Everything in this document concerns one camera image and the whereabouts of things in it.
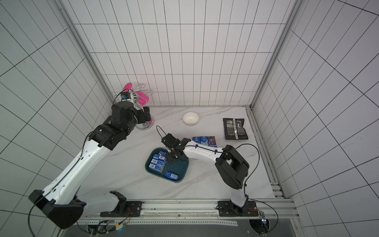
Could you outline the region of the blue white pocket tissue pack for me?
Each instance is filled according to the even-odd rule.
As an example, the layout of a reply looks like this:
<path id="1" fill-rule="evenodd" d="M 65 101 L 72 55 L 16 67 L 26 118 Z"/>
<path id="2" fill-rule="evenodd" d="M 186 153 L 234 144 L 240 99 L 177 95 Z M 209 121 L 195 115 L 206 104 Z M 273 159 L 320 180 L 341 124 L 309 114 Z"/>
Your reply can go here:
<path id="1" fill-rule="evenodd" d="M 200 137 L 200 144 L 201 145 L 205 145 L 205 146 L 209 146 L 208 137 L 207 136 L 201 136 Z"/>

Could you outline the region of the blue red pocket tissue pack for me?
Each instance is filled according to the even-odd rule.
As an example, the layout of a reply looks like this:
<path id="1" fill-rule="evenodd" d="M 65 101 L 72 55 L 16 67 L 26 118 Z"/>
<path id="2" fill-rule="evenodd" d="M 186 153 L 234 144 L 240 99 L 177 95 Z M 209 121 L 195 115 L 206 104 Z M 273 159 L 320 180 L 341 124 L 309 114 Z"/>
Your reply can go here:
<path id="1" fill-rule="evenodd" d="M 208 146 L 210 147 L 217 147 L 216 139 L 214 136 L 208 136 Z"/>

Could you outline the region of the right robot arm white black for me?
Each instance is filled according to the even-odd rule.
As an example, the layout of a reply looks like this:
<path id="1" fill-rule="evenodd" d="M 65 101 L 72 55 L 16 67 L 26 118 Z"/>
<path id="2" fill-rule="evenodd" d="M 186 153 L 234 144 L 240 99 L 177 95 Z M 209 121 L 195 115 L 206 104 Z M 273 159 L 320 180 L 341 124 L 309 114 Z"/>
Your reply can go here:
<path id="1" fill-rule="evenodd" d="M 190 139 L 179 140 L 175 137 L 163 138 L 162 144 L 168 150 L 167 159 L 170 164 L 188 159 L 213 164 L 221 179 L 232 189 L 231 202 L 238 208 L 246 206 L 244 181 L 248 176 L 249 163 L 237 152 L 236 148 L 227 145 L 225 148 L 213 148 L 201 145 Z"/>

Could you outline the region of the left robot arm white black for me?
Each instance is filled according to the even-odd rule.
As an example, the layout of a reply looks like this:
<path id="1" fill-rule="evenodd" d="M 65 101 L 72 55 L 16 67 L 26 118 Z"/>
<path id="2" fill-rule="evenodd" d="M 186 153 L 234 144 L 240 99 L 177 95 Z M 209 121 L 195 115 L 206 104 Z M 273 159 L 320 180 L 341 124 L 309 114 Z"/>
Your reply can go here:
<path id="1" fill-rule="evenodd" d="M 82 183 L 95 166 L 112 151 L 138 124 L 152 119 L 149 107 L 139 109 L 130 101 L 112 105 L 112 114 L 88 134 L 78 155 L 64 171 L 43 190 L 34 190 L 29 200 L 61 229 L 67 229 L 83 216 L 97 213 L 112 217 L 127 212 L 126 197 L 111 191 L 92 201 L 77 195 Z"/>

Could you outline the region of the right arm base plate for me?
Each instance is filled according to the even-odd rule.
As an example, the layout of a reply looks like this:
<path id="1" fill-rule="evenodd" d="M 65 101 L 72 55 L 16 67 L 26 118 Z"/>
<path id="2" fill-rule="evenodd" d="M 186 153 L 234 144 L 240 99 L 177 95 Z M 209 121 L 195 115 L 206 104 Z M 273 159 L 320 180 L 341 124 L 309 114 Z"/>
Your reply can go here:
<path id="1" fill-rule="evenodd" d="M 231 200 L 218 201 L 216 209 L 220 217 L 258 217 L 259 211 L 254 201 L 248 200 L 243 207 L 239 207 Z"/>

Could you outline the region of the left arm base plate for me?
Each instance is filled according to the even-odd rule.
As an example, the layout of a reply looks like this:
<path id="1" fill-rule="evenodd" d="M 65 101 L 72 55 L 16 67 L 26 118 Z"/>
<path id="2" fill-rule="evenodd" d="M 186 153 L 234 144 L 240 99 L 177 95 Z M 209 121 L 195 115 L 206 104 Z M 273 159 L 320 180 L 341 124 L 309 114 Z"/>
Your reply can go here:
<path id="1" fill-rule="evenodd" d="M 105 218 L 139 217 L 142 209 L 142 201 L 121 201 L 113 211 L 101 212 Z"/>

